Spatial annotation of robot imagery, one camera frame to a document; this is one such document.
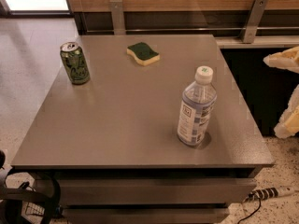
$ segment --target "soda can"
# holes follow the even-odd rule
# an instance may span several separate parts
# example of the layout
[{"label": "soda can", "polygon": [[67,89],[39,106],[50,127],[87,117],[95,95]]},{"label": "soda can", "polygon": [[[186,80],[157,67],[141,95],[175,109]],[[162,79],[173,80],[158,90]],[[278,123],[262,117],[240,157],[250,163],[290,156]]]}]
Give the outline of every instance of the soda can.
[{"label": "soda can", "polygon": [[84,84],[90,79],[83,50],[77,42],[66,42],[61,45],[60,56],[66,73],[74,85]]}]

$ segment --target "drawer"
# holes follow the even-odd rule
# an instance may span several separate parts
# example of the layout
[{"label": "drawer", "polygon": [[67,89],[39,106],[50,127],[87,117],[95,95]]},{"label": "drawer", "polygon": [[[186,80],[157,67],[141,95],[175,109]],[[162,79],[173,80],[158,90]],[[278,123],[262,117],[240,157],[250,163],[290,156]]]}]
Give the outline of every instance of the drawer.
[{"label": "drawer", "polygon": [[[251,178],[59,180],[62,206],[110,204],[239,203],[255,188]],[[35,188],[45,192],[47,180]]]},{"label": "drawer", "polygon": [[229,212],[222,209],[65,209],[64,216],[73,224],[153,224],[219,223]]}]

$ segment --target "plastic bottle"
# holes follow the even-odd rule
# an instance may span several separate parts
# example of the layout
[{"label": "plastic bottle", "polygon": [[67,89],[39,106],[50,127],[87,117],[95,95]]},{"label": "plastic bottle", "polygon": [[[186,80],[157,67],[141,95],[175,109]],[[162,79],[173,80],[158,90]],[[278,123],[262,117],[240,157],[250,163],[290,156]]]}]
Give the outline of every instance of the plastic bottle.
[{"label": "plastic bottle", "polygon": [[212,68],[200,66],[197,68],[195,81],[183,92],[178,137],[188,146],[197,146],[204,139],[217,98],[216,90],[211,84],[212,78]]}]

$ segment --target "bottle cap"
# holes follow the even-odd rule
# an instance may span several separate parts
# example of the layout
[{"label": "bottle cap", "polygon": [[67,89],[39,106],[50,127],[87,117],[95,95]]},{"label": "bottle cap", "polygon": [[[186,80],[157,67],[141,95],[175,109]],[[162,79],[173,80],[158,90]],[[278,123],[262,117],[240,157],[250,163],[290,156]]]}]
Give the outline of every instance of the bottle cap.
[{"label": "bottle cap", "polygon": [[213,69],[208,66],[200,66],[197,68],[195,80],[197,83],[207,85],[212,82]]}]

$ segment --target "tile floor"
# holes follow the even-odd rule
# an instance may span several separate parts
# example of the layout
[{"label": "tile floor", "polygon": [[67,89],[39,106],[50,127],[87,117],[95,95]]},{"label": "tile floor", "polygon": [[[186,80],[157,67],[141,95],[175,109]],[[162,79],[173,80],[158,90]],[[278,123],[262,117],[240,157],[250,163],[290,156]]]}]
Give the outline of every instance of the tile floor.
[{"label": "tile floor", "polygon": [[[71,19],[7,20],[0,19],[0,148],[7,163],[16,154],[50,85],[62,66],[59,47],[78,39]],[[34,45],[35,52],[28,49]],[[47,49],[56,46],[57,50]],[[276,164],[263,169],[257,189],[294,186],[299,190],[299,138],[280,140],[265,137]],[[29,178],[16,175],[8,180],[13,187]],[[231,215],[221,224],[237,223],[250,214],[258,203],[233,203]],[[262,202],[261,209],[241,223],[299,223],[299,193]],[[52,221],[66,223],[66,220]]]}]

